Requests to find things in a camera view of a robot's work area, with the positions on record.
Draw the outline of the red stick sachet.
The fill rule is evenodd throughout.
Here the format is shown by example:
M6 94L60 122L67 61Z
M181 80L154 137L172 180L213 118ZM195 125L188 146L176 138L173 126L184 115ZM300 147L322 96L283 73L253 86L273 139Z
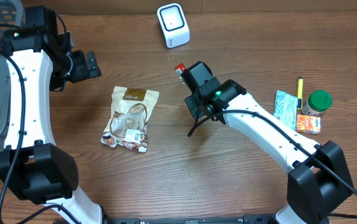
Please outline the red stick sachet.
M175 69L176 73L179 76L181 76L185 72L186 67L185 67L184 63L179 63L177 66L175 66L174 69Z

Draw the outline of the beige brown snack pouch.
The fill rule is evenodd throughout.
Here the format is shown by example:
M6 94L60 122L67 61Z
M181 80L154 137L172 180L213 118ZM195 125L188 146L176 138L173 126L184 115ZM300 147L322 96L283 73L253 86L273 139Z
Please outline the beige brown snack pouch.
M158 98L158 91L116 86L112 93L110 119L101 143L146 153L148 121Z

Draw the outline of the teal wet wipes pack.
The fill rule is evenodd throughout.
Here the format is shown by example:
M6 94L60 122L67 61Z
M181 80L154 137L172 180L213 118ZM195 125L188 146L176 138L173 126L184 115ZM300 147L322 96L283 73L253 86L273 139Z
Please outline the teal wet wipes pack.
M292 130L296 130L298 98L277 90L273 116Z

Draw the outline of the yellow highlighter marker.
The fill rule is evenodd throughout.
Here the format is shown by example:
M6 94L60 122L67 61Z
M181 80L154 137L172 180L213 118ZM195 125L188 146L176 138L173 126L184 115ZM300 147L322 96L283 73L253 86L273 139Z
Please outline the yellow highlighter marker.
M303 78L299 77L297 80L297 110L300 111L302 109L302 103L303 103Z

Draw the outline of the orange tissue pack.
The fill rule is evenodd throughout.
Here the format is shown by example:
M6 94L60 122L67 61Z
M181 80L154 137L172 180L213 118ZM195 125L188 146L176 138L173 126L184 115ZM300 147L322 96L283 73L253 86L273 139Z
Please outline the orange tissue pack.
M316 116L297 115L296 131L301 133L318 134L321 131L321 118Z

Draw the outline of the green lid white jar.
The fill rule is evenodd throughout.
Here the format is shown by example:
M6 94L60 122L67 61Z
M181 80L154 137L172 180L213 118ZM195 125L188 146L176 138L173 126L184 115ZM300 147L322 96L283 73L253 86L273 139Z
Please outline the green lid white jar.
M319 116L331 107L333 99L325 90L314 91L304 102L301 112L307 116Z

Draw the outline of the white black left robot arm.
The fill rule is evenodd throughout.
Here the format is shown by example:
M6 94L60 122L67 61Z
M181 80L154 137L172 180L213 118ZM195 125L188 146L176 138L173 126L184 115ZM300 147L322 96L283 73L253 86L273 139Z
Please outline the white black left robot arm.
M68 223L106 223L103 208L79 187L76 161L57 147L50 125L50 93L99 77L95 54L74 50L72 34L59 33L62 19L49 8L26 8L25 20L24 27L7 26L0 46L11 78L2 193L55 210Z

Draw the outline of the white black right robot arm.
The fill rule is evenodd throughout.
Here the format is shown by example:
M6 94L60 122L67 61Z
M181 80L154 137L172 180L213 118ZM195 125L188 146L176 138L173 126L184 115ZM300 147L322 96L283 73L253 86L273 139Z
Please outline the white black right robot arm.
M175 68L191 90L185 99L196 123L220 121L256 143L288 177L287 202L270 223L328 223L351 196L353 182L340 146L324 145L286 127L234 80L220 83L203 62Z

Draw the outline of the white barcode scanner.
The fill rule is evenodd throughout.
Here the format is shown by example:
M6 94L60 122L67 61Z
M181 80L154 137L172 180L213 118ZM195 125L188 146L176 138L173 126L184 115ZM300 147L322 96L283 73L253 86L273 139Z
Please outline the white barcode scanner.
M190 41L189 26L180 4L171 3L161 6L156 15L167 48L172 49Z

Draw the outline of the black aluminium rail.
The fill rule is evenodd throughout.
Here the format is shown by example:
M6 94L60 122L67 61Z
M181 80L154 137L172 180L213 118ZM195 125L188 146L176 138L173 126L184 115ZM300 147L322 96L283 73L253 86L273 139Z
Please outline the black aluminium rail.
M272 214L244 215L243 217L209 217L209 218L110 218L105 215L103 224L271 224Z

